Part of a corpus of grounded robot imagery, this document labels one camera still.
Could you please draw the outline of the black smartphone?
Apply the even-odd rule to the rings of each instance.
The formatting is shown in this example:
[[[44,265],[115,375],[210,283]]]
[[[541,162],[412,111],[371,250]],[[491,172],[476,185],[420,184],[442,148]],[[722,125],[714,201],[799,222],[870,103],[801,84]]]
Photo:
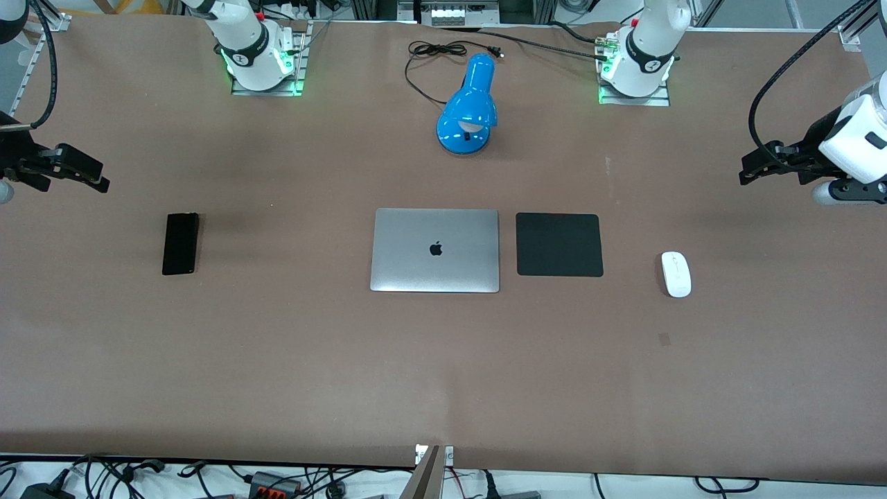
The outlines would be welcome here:
[[[197,213],[170,213],[166,218],[164,239],[164,276],[193,274],[197,260],[197,238],[200,215]]]

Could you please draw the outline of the white computer mouse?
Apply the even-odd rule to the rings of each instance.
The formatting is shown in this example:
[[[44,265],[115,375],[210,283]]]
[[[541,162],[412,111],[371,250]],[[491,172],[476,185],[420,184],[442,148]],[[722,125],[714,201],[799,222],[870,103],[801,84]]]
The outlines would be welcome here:
[[[661,255],[663,282],[667,294],[672,298],[685,298],[691,294],[692,278],[690,265],[680,252],[663,252]]]

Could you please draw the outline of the black mouse pad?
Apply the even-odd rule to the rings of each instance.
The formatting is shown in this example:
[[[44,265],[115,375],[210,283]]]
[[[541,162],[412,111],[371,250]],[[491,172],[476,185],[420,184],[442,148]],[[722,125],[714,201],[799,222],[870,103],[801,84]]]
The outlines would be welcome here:
[[[592,213],[516,214],[516,271],[523,276],[601,278],[601,221]]]

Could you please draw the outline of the blue desk lamp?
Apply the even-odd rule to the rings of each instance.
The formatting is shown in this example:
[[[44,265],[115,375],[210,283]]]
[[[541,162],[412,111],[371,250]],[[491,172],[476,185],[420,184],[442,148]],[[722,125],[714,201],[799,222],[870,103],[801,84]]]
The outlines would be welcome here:
[[[444,105],[435,133],[440,145],[451,154],[476,154],[490,141],[491,131],[498,125],[498,111],[491,95],[495,71],[491,55],[473,55],[468,60],[462,87]]]

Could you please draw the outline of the black power adapter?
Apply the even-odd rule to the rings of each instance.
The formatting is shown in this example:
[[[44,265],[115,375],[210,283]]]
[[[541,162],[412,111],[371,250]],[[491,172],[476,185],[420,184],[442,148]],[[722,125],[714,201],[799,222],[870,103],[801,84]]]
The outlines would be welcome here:
[[[76,499],[69,493],[47,483],[38,483],[27,486],[19,499]]]

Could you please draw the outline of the white power strip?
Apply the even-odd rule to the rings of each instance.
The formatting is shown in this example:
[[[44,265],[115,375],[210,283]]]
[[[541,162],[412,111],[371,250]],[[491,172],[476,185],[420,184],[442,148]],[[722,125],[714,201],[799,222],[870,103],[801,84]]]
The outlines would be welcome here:
[[[500,23],[500,10],[490,4],[430,4],[422,6],[422,23],[444,28],[481,28]]]

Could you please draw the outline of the silver closed laptop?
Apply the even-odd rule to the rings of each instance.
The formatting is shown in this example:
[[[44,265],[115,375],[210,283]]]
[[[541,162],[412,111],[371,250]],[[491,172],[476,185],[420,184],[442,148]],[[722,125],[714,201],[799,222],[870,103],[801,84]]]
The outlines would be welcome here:
[[[496,293],[500,214],[495,209],[383,207],[375,211],[374,292]]]

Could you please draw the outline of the grey orange connector block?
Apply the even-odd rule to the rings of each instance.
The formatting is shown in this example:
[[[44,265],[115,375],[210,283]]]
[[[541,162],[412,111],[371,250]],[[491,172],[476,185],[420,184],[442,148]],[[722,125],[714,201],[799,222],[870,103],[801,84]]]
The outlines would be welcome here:
[[[296,479],[272,473],[253,473],[247,477],[247,499],[297,499],[301,492],[301,483]]]

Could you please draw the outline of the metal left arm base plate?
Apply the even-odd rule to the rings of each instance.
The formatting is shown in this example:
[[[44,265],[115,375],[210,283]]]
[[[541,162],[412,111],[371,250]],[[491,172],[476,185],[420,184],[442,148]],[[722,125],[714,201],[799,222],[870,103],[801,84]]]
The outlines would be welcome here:
[[[599,103],[668,107],[667,79],[675,63],[674,54],[659,58],[641,55],[639,61],[635,60],[627,42],[631,31],[630,26],[622,26],[608,33],[595,49],[603,56],[596,65]]]

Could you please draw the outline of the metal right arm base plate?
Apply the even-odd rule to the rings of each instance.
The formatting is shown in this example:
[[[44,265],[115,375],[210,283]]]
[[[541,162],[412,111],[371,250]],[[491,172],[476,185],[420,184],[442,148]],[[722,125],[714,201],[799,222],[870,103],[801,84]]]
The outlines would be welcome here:
[[[282,56],[283,66],[284,69],[290,69],[290,73],[275,87],[263,89],[263,91],[247,89],[229,71],[231,76],[231,94],[234,96],[301,96],[306,81],[308,55],[310,55],[310,47],[308,45],[313,41],[314,25],[313,20],[308,20],[304,30],[293,31],[290,26],[282,28],[282,31],[289,37],[283,44],[286,48],[286,54]]]

